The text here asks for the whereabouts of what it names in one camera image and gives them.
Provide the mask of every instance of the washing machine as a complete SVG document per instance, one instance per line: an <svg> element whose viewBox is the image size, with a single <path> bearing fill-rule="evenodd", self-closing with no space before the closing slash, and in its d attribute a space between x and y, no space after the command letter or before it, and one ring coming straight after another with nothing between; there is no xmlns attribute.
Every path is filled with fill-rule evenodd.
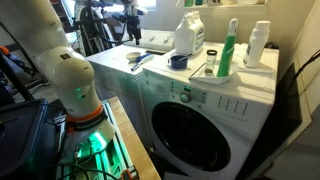
<svg viewBox="0 0 320 180"><path fill-rule="evenodd" d="M160 54L172 50L174 37L172 32L169 31L143 30L142 34L139 46L127 42L86 59L94 68L94 81L100 99L105 100L118 96L140 140L145 147L150 148L152 139L148 130L140 92L142 68L160 58ZM154 58L131 71L135 63L130 63L125 57L130 52L152 53Z"/></svg>
<svg viewBox="0 0 320 180"><path fill-rule="evenodd" d="M223 44L205 43L185 70L167 59L143 68L141 92L154 150L192 179L235 179L275 101L277 50L265 49L259 69L236 72L221 84L191 77L206 61L206 51ZM237 45L233 63L242 65L246 47Z"/></svg>

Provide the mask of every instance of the washer door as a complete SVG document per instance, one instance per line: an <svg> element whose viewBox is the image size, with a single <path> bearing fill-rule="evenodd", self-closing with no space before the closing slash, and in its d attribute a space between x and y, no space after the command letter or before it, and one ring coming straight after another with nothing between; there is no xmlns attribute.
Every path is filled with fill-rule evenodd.
<svg viewBox="0 0 320 180"><path fill-rule="evenodd" d="M230 148L222 133L189 107L158 104L152 113L152 125L163 145L195 168L219 171L230 161Z"/></svg>

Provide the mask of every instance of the bottle cap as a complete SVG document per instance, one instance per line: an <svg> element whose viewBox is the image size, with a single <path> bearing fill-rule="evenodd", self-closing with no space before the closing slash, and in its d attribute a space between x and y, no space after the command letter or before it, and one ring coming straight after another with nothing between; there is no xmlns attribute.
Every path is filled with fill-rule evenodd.
<svg viewBox="0 0 320 180"><path fill-rule="evenodd" d="M268 30L270 24L270 21L257 21L255 29L258 31Z"/></svg>
<svg viewBox="0 0 320 180"><path fill-rule="evenodd" d="M217 51L216 50L208 50L207 51L207 55L210 55L210 56L215 56L215 55L217 55Z"/></svg>

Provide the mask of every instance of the blue cup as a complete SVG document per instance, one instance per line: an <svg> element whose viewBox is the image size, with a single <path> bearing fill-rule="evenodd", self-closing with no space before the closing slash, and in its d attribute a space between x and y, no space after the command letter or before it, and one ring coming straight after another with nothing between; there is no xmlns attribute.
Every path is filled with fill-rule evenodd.
<svg viewBox="0 0 320 180"><path fill-rule="evenodd" d="M188 64L188 58L184 58L184 57L186 56L185 55L172 56L170 59L168 59L168 63L169 64L171 63L172 69L186 69Z"/></svg>

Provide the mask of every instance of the green spray bottle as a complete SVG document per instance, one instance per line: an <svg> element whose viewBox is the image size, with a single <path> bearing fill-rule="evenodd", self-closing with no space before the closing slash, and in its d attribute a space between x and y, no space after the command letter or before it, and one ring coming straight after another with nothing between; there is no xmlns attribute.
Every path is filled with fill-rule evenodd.
<svg viewBox="0 0 320 180"><path fill-rule="evenodd" d="M222 49L217 77L225 77L229 75L230 64L234 52L234 44L236 42L238 23L239 22L237 18L231 19L229 23L228 35L226 38L225 45Z"/></svg>

